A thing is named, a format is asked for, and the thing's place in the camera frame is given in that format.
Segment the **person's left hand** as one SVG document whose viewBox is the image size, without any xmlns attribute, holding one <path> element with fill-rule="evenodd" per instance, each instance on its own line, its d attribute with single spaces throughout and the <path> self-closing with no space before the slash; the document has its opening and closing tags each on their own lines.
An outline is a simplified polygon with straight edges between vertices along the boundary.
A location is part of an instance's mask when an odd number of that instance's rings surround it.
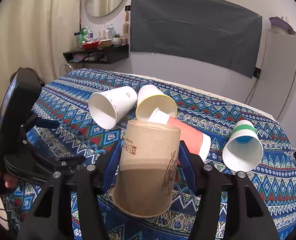
<svg viewBox="0 0 296 240">
<path fill-rule="evenodd" d="M 3 174 L 0 171 L 0 178 L 3 181 L 3 184 L 8 189 L 14 189 L 17 186 L 18 179 L 10 174 Z"/>
</svg>

